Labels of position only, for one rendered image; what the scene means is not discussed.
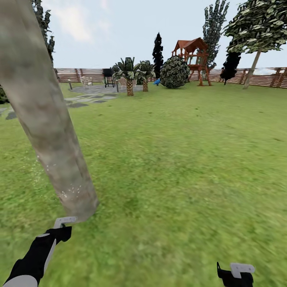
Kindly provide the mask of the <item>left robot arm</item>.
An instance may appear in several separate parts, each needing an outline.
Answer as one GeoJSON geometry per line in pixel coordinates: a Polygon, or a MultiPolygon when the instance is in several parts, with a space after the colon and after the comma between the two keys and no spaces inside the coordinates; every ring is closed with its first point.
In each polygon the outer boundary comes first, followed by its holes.
{"type": "Polygon", "coordinates": [[[57,243],[71,238],[72,227],[63,225],[76,221],[75,216],[57,218],[54,228],[36,237],[26,256],[16,261],[3,287],[38,287],[57,243]]]}

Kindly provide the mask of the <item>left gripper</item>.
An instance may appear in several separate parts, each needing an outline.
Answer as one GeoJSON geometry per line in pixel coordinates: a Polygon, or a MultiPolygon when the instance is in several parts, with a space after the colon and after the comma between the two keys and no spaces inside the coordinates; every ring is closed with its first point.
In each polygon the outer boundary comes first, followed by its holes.
{"type": "Polygon", "coordinates": [[[63,228],[59,228],[59,229],[48,229],[46,231],[46,233],[48,232],[57,232],[59,234],[59,242],[68,240],[71,238],[71,231],[72,231],[72,227],[71,226],[66,226],[63,228]]]}

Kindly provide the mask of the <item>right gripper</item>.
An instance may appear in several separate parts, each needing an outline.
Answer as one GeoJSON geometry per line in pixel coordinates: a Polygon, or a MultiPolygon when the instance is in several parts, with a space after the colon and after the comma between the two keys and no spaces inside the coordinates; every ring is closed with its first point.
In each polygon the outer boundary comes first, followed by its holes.
{"type": "Polygon", "coordinates": [[[253,287],[253,277],[251,273],[240,272],[242,278],[234,278],[231,271],[217,268],[218,277],[223,279],[226,287],[253,287]]]}

